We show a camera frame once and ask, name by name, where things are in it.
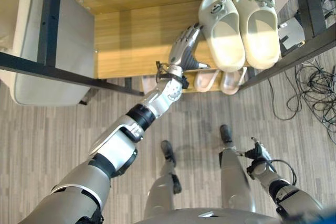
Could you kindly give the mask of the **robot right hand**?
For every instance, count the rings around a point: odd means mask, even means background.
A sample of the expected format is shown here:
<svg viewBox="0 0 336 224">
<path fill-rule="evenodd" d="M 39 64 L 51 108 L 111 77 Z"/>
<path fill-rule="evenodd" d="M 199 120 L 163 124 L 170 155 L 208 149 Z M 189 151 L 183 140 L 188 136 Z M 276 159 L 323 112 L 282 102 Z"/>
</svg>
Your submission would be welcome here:
<svg viewBox="0 0 336 224">
<path fill-rule="evenodd" d="M 254 147 L 248 151 L 236 151 L 236 154 L 241 157 L 250 158 L 252 160 L 263 158 L 267 161 L 271 160 L 271 156 L 260 140 L 251 137 L 254 142 Z"/>
</svg>

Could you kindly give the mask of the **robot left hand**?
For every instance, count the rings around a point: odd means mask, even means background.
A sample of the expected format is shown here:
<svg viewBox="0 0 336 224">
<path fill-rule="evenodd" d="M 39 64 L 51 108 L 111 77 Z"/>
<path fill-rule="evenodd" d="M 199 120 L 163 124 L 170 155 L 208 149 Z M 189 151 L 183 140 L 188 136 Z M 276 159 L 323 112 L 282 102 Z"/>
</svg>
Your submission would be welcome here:
<svg viewBox="0 0 336 224">
<path fill-rule="evenodd" d="M 194 56 L 202 28 L 202 25 L 195 23 L 181 33 L 170 51 L 170 65 L 179 66 L 183 71 L 210 68 L 210 65 L 197 61 Z"/>
</svg>

